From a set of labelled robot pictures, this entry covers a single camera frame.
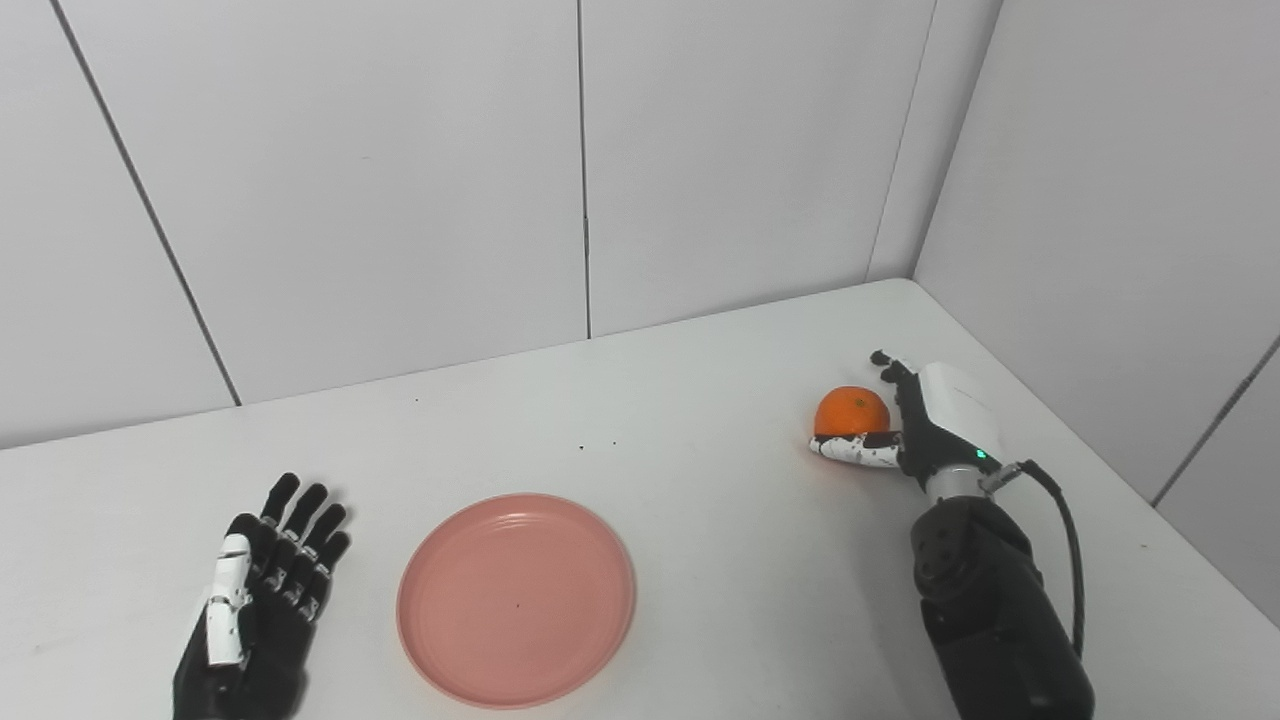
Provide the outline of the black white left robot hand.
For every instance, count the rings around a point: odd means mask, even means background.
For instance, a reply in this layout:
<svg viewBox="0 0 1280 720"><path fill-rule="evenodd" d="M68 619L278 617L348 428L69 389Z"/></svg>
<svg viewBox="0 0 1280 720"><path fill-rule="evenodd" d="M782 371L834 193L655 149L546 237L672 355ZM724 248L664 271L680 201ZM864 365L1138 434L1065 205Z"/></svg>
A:
<svg viewBox="0 0 1280 720"><path fill-rule="evenodd" d="M260 512L237 515L172 682L174 719L291 719L338 561L347 507L283 474Z"/></svg>

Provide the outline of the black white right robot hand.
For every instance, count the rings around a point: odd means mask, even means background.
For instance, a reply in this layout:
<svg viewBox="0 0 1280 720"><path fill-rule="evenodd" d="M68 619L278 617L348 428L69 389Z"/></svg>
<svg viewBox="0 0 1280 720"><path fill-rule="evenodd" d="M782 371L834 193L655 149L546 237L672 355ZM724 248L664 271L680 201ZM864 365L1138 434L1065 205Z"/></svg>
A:
<svg viewBox="0 0 1280 720"><path fill-rule="evenodd" d="M809 450L914 479L931 506L951 498L989 498L1002 482L1005 456L995 411L980 387L946 363L920 369L876 350L870 363L893 387L901 427L851 434L814 433Z"/></svg>

